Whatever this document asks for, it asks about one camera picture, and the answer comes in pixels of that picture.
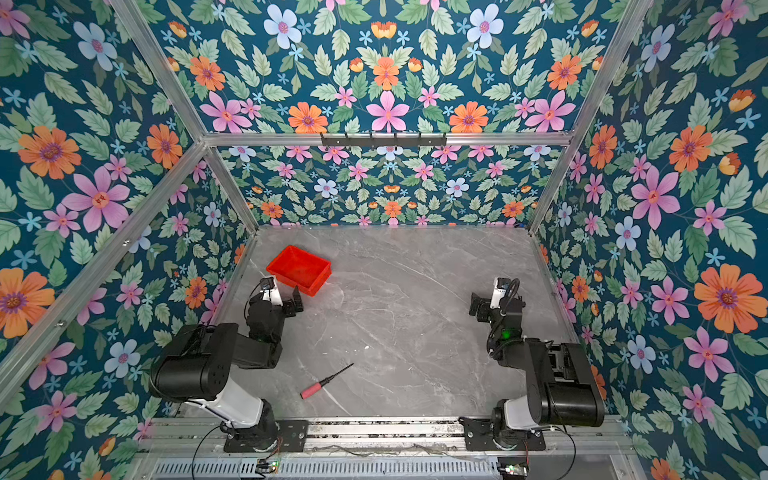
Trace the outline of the red-handled screwdriver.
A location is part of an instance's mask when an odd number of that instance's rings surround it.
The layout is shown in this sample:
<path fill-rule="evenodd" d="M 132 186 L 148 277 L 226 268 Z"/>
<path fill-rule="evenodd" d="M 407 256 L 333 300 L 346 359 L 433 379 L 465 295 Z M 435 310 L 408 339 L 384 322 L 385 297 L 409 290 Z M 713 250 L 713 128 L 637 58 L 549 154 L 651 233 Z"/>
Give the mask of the red-handled screwdriver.
<path fill-rule="evenodd" d="M 305 388 L 300 393 L 300 398 L 302 400 L 307 400 L 317 394 L 319 391 L 321 391 L 328 383 L 330 383 L 332 380 L 334 380 L 337 376 L 348 370 L 353 366 L 353 363 L 350 363 L 349 365 L 345 366 L 344 368 L 340 369 L 339 371 L 325 377 L 322 380 L 319 380 L 315 382 L 314 384 L 310 385 L 309 387 Z"/>

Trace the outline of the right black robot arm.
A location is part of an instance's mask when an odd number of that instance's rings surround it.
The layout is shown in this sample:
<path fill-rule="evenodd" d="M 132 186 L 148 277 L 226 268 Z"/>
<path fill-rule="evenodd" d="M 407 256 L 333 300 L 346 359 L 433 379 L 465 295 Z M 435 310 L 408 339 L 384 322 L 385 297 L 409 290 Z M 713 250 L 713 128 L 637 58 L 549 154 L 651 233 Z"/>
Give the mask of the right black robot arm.
<path fill-rule="evenodd" d="M 490 298 L 471 295 L 469 314 L 490 326 L 489 357 L 525 377 L 525 393 L 497 403 L 489 432 L 481 439 L 501 450 L 532 447 L 546 428 L 597 428 L 605 419 L 604 400 L 581 345 L 525 334 L 524 308 L 518 294 L 495 290 Z"/>

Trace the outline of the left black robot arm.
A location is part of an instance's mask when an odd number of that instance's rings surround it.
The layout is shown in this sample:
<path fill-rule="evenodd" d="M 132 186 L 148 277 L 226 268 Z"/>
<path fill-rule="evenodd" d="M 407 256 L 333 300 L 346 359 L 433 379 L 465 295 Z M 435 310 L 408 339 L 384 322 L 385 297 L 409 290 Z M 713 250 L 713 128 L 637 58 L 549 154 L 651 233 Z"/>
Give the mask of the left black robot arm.
<path fill-rule="evenodd" d="M 255 289 L 245 306 L 249 333 L 236 323 L 186 326 L 162 348 L 150 371 L 150 393 L 203 409 L 234 429 L 268 423 L 268 402 L 248 393 L 231 369 L 267 370 L 282 355 L 285 320 L 303 311 L 298 288 L 284 300 L 271 284 Z"/>

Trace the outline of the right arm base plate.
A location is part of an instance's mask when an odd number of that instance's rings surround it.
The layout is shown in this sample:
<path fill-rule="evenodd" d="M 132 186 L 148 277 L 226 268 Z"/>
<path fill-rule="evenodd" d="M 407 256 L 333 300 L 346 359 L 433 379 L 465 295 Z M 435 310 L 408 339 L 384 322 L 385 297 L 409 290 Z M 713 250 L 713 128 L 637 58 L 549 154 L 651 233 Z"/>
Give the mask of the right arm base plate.
<path fill-rule="evenodd" d="M 535 430 L 513 430 L 501 420 L 460 417 L 468 451 L 538 452 L 546 449 L 543 434 Z"/>

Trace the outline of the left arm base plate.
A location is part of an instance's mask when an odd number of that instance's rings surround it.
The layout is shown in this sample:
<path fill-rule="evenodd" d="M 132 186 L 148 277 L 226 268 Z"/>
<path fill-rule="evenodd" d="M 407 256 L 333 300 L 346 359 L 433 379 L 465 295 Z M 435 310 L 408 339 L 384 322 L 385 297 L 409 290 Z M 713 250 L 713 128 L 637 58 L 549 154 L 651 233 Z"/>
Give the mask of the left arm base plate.
<path fill-rule="evenodd" d="M 298 453 L 308 438 L 306 420 L 267 420 L 250 428 L 225 427 L 223 450 L 226 453 Z"/>

